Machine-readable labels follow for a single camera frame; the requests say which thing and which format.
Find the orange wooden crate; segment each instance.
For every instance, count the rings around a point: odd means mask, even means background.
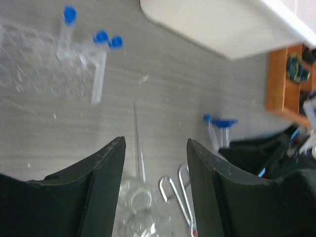
[[[297,84],[286,78],[288,54],[302,56],[304,48],[303,44],[299,44],[270,53],[266,109],[309,127],[311,125],[307,117],[299,114],[300,91],[316,91],[316,64],[311,66],[303,63],[304,68],[311,72],[305,83]]]

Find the blue cap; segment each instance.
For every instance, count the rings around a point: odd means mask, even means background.
[[[77,12],[71,5],[66,5],[64,8],[64,21],[67,26],[72,25],[76,21]]]
[[[111,49],[121,48],[123,46],[123,39],[121,36],[113,36],[109,41],[109,47]]]
[[[212,121],[212,117],[210,114],[205,114],[204,115],[204,121],[207,122],[207,124],[210,124]]]
[[[105,30],[100,30],[93,36],[94,43],[106,43],[109,40],[108,33]]]
[[[214,124],[220,128],[231,127],[237,122],[238,122],[238,119],[228,119],[228,120],[215,119],[215,120],[212,120],[212,124]]]

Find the wooden box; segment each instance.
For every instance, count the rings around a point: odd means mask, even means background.
[[[266,109],[309,127],[307,117],[299,114],[300,91],[316,91],[316,64],[303,62],[311,73],[307,82],[297,84],[286,78],[287,56],[292,53],[302,56],[304,49],[300,44],[270,53]]]

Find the scissors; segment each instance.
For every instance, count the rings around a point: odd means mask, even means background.
[[[189,204],[189,201],[188,201],[188,196],[187,196],[187,193],[186,193],[186,188],[190,185],[190,182],[188,182],[186,184],[183,183],[183,179],[182,179],[182,172],[183,171],[186,171],[187,174],[189,175],[189,167],[188,167],[188,165],[186,163],[180,165],[179,169],[178,169],[178,178],[179,178],[179,183],[180,183],[180,187],[181,187],[181,190],[182,190],[182,194],[183,194],[183,197],[184,197],[184,200],[185,200],[185,205],[181,201],[179,192],[176,189],[173,180],[169,176],[162,176],[159,179],[158,186],[159,186],[159,190],[160,190],[160,193],[162,195],[162,198],[163,198],[163,200],[166,203],[169,203],[170,200],[173,199],[174,197],[177,198],[178,203],[179,203],[180,208],[181,208],[181,211],[182,211],[182,213],[184,215],[184,218],[186,219],[186,221],[188,223],[189,231],[190,231],[190,237],[197,237],[198,236],[198,232],[197,232],[196,224],[195,224],[195,221],[194,221],[194,218],[193,218],[193,214],[192,214],[192,211],[191,211],[191,208],[190,208],[190,204]],[[169,183],[169,185],[171,186],[171,188],[172,188],[172,190],[174,192],[173,195],[170,195],[170,196],[166,195],[166,193],[165,193],[165,191],[163,189],[163,186],[162,186],[162,184],[164,182],[168,182]]]

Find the wooden tray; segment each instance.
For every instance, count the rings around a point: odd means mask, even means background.
[[[296,53],[302,56],[304,48],[305,46],[300,44],[270,53],[266,109],[309,127],[311,125],[307,117],[299,114],[300,91],[316,90],[316,64],[303,62],[304,68],[311,73],[307,82],[297,84],[286,78],[288,54]]]

